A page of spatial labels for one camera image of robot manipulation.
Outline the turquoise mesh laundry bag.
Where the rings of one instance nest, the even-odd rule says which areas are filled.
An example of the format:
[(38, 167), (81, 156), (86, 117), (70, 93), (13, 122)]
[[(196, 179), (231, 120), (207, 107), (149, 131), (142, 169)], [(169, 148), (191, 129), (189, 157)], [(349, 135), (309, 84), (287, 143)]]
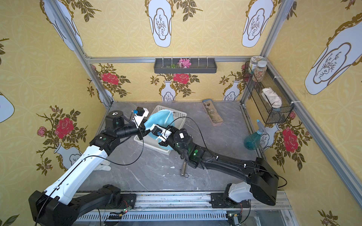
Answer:
[[(146, 130), (151, 130), (151, 126), (153, 124), (157, 124), (161, 127), (167, 127), (173, 120), (174, 120), (173, 111), (163, 109), (158, 111), (157, 113), (152, 114), (144, 123), (144, 125), (146, 127)], [(149, 136), (157, 142), (157, 146), (159, 148), (164, 150), (171, 150), (170, 146), (167, 147), (160, 146), (158, 144), (160, 142), (160, 139), (158, 139), (157, 136), (153, 135), (151, 132), (149, 133)]]

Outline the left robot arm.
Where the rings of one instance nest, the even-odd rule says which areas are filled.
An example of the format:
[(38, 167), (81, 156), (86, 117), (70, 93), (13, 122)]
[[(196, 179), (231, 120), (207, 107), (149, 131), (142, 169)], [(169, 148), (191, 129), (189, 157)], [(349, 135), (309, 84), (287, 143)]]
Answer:
[(35, 191), (29, 205), (36, 225), (70, 226), (82, 215), (107, 204), (121, 203), (120, 189), (106, 185), (96, 192), (74, 198), (82, 183), (111, 153), (131, 136), (146, 136), (147, 108), (137, 107), (128, 120), (122, 111), (111, 111), (105, 129), (90, 142), (81, 157), (43, 192)]

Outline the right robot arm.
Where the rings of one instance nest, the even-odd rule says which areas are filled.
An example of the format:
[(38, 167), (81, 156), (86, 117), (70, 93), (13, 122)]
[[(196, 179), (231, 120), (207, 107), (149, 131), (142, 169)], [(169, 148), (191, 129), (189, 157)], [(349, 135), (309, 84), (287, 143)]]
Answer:
[(217, 154), (194, 143), (186, 129), (174, 126), (163, 128), (153, 124), (150, 131), (160, 139), (161, 146), (170, 146), (189, 166), (219, 171), (244, 181), (244, 186), (232, 184), (225, 190), (234, 202), (253, 197), (269, 206), (276, 204), (279, 176), (265, 159), (240, 160)]

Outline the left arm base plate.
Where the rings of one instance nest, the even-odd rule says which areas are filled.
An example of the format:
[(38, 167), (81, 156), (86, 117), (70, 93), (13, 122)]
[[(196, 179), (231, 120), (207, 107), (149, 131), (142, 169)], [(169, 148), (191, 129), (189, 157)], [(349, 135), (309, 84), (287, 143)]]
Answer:
[(136, 194), (117, 194), (114, 201), (114, 208), (115, 209), (126, 209), (130, 207), (133, 209), (136, 203)]

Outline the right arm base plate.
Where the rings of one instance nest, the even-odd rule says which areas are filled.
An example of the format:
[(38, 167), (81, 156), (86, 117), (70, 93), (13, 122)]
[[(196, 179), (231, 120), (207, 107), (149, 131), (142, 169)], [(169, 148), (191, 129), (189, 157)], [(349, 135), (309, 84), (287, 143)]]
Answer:
[(244, 200), (242, 202), (235, 202), (232, 199), (225, 196), (223, 193), (211, 193), (210, 202), (212, 208), (249, 208), (251, 206), (249, 200)]

